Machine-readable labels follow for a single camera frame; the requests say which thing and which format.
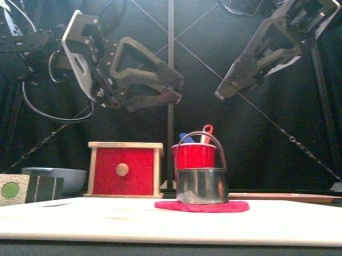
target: black cable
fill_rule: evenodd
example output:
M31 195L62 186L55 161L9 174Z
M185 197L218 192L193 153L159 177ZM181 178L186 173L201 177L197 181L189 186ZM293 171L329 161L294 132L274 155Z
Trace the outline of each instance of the black cable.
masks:
M26 104L27 106L30 107L30 109L38 113L39 115L53 119L54 121L57 122L61 122L61 123L67 123L67 124L77 124L77 123L82 123L85 122L94 114L94 101L90 99L90 113L81 117L81 118L61 118L61 117L57 117L57 116L51 116L49 115L47 113L43 113L41 110L37 109L37 107L33 105L33 103L30 102L29 100L29 97L27 97L27 92L26 92L26 82L23 81L22 82L22 89L23 89L23 98L25 98L25 101L26 101Z

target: red plastic cup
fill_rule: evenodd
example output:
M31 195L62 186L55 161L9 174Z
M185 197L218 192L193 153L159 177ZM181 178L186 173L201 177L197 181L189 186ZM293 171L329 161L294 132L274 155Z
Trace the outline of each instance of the red plastic cup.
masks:
M213 168L217 147L208 143L184 143L172 147L176 169Z

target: pink mat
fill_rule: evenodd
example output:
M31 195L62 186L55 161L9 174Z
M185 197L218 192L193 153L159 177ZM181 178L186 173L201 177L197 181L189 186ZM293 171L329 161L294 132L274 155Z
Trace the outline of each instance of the pink mat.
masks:
M248 211L250 205L245 201L232 201L220 204L184 204L178 201L158 201L155 202L155 208L184 212L234 213Z

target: wooden box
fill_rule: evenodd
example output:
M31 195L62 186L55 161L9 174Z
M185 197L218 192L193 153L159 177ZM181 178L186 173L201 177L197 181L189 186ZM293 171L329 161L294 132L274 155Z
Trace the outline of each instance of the wooden box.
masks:
M161 197L162 143L90 142L89 196Z

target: wire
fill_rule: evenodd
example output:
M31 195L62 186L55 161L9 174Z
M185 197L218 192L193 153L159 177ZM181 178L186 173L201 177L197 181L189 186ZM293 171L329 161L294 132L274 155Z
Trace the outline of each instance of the wire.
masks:
M67 123L67 124L77 124L77 123L85 122L94 114L94 101L90 99L90 106L89 106L90 113L86 116L83 116L81 118L61 118L57 116L51 116L51 115L46 114L45 112L42 112L41 110L38 110L37 107L31 104L29 97L27 97L25 81L22 82L22 89L23 89L23 98L25 98L26 104L30 107L30 109L39 115L53 119L57 122L62 122L62 123Z
M37 30L37 26L35 26L33 20L30 19L30 17L27 16L27 14L22 11L22 9L18 7L18 5L17 5L11 0L9 0L9 2L10 2L10 4L17 8L17 10L18 10L19 13L23 15L23 17L26 18L26 20L27 20L27 22L29 22L29 24L30 24L30 26L31 26L31 28L33 28L33 31L37 32L37 31L38 31L38 30Z
M54 64L54 60L58 54L61 54L61 50L57 50L55 52L53 52L53 54L50 55L49 58L49 75L51 80L57 83L57 84L62 84L65 82L63 79L57 78L57 76L54 75L54 70L53 70L53 64Z

